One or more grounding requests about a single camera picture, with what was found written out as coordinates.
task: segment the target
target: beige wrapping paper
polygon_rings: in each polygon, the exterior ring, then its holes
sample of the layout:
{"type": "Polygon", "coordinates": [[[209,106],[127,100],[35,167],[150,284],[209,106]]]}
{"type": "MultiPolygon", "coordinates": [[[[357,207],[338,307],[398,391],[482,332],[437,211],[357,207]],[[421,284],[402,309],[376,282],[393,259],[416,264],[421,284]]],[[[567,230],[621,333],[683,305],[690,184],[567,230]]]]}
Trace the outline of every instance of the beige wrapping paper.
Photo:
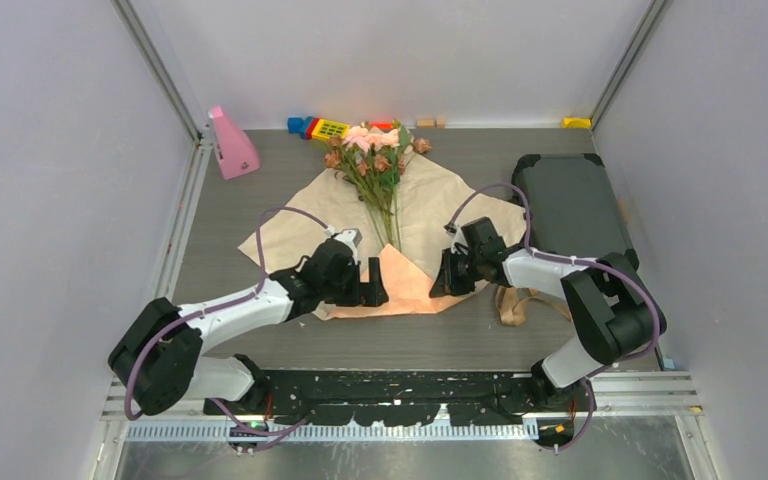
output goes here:
{"type": "MultiPolygon", "coordinates": [[[[334,170],[323,171],[310,185],[296,193],[287,205],[316,215],[325,223],[333,225],[337,231],[343,228],[359,228],[363,240],[358,247],[358,255],[361,262],[366,264],[367,258],[377,256],[384,245],[376,237],[367,209],[358,199],[354,186],[342,180],[339,175],[341,174],[334,170]]],[[[401,231],[401,252],[432,281],[440,267],[441,251],[451,244],[451,237],[443,230],[443,226],[448,223],[455,209],[473,192],[460,176],[422,155],[413,154],[409,158],[398,191],[397,216],[401,231]]],[[[525,233],[521,207],[486,195],[475,197],[461,213],[458,223],[463,225],[483,216],[493,221],[507,244],[519,241],[525,233]]],[[[261,236],[266,268],[270,272],[295,265],[302,255],[310,255],[325,238],[316,223],[291,212],[279,212],[266,222],[261,236]]],[[[250,235],[239,249],[257,262],[254,234],[250,235]]],[[[381,266],[386,284],[387,263],[382,262],[381,266]]],[[[480,291],[484,286],[485,283],[482,282],[476,291],[480,291]]],[[[386,308],[352,308],[347,311],[351,316],[436,313],[457,303],[440,302],[439,306],[435,307],[435,312],[417,312],[414,308],[415,300],[427,298],[428,290],[425,288],[424,285],[417,285],[413,299],[402,302],[399,298],[393,298],[386,308]]],[[[314,314],[321,319],[347,316],[346,312],[332,312],[334,309],[338,307],[320,305],[314,314]]]]}

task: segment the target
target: flower bouquet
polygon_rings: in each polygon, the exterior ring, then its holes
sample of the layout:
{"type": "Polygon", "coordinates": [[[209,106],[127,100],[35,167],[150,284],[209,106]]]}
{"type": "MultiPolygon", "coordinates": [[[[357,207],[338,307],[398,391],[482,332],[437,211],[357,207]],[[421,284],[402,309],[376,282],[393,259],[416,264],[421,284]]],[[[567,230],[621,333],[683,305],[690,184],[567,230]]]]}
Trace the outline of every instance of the flower bouquet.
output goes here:
{"type": "Polygon", "coordinates": [[[414,139],[398,121],[383,133],[368,124],[350,128],[344,137],[331,137],[325,154],[325,167],[342,172],[343,179],[357,189],[370,215],[375,234],[382,245],[401,250],[399,233],[398,185],[405,173],[406,155],[431,150],[426,139],[414,139]]]}

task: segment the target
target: gray table surface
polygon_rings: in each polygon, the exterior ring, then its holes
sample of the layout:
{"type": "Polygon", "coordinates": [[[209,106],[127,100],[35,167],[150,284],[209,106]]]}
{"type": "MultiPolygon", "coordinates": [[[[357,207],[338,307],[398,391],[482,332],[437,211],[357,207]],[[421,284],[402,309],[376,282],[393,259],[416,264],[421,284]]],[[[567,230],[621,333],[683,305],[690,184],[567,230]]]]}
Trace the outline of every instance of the gray table surface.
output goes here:
{"type": "MultiPolygon", "coordinates": [[[[257,282],[256,265],[237,250],[268,207],[283,205],[323,169],[322,150],[281,131],[248,132],[261,157],[257,172],[225,181],[207,168],[184,254],[175,303],[193,303],[257,282]]],[[[526,153],[594,152],[587,130],[419,130],[431,140],[429,159],[473,188],[509,181],[526,153]]],[[[492,192],[509,197],[509,192],[492,192]]],[[[320,321],[312,315],[263,327],[219,345],[211,354],[243,353],[261,368],[527,370],[574,335],[550,307],[531,303],[528,321],[502,325],[492,288],[437,315],[320,321]]],[[[622,370],[657,370],[654,357],[622,370]]]]}

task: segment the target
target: pink toy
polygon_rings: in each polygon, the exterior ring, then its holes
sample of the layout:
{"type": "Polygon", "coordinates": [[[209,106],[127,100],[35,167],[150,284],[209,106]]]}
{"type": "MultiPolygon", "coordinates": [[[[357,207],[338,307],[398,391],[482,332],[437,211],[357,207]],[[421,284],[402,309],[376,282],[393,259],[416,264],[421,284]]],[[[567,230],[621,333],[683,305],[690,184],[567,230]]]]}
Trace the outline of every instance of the pink toy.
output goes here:
{"type": "Polygon", "coordinates": [[[260,168],[260,157],[248,135],[225,116],[222,107],[213,107],[208,116],[216,135],[216,158],[222,177],[230,180],[260,168]]]}

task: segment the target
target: white wall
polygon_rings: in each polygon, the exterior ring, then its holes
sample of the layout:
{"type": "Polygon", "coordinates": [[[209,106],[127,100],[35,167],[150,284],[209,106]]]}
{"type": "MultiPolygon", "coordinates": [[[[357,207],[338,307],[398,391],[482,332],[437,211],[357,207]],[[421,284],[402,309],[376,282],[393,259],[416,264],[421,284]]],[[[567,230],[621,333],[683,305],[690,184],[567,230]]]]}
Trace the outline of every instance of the white wall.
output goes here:
{"type": "Polygon", "coordinates": [[[192,145],[107,1],[0,1],[0,479],[86,478],[192,145]]]}
{"type": "Polygon", "coordinates": [[[593,112],[642,0],[134,0],[190,110],[557,126],[593,112]]]}
{"type": "Polygon", "coordinates": [[[675,2],[596,139],[735,478],[768,478],[768,2],[675,2]]]}

